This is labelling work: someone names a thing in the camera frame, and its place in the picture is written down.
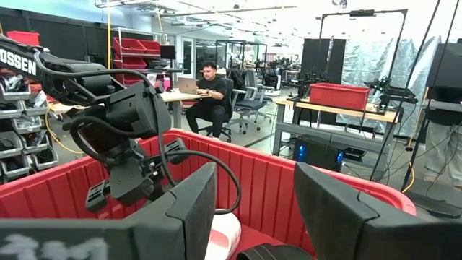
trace white object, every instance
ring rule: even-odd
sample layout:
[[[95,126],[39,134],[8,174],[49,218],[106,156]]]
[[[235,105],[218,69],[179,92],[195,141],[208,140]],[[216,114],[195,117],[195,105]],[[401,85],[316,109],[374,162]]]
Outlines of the white object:
[[[239,244],[240,231],[233,213],[214,215],[205,260],[228,260]]]

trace computer monitor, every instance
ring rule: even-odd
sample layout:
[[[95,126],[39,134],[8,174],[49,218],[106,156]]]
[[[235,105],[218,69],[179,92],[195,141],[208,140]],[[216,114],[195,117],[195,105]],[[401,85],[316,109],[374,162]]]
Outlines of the computer monitor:
[[[174,45],[161,45],[160,46],[160,58],[161,59],[176,59],[176,52]]]
[[[440,43],[428,73],[428,87],[462,88],[462,44]]]

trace black office chair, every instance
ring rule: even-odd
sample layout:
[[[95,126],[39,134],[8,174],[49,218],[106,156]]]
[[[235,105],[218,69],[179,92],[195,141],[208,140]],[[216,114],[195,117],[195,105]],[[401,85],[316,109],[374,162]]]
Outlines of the black office chair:
[[[226,82],[226,118],[223,123],[228,124],[232,118],[232,90],[234,89],[234,82],[231,79],[224,79]],[[209,137],[212,134],[212,126],[207,126],[199,129],[199,131],[207,131],[207,136]],[[231,142],[231,129],[222,126],[222,134],[225,135],[228,139],[226,142]]]

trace computer tower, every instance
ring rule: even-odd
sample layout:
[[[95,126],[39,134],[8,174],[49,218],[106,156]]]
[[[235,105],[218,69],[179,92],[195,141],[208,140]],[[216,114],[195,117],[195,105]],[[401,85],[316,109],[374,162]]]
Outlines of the computer tower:
[[[314,136],[299,136],[295,140],[292,159],[326,170],[340,172],[345,145]]]

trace black wall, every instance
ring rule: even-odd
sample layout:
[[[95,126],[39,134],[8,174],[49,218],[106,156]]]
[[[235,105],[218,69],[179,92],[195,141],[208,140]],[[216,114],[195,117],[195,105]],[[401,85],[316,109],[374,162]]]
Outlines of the black wall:
[[[50,52],[64,59],[86,60],[107,64],[107,26],[48,14],[38,14],[17,9],[0,8],[0,23],[3,32],[19,30],[40,33],[40,44]],[[111,32],[118,37],[118,32]],[[123,32],[122,37],[152,40],[151,35]]]

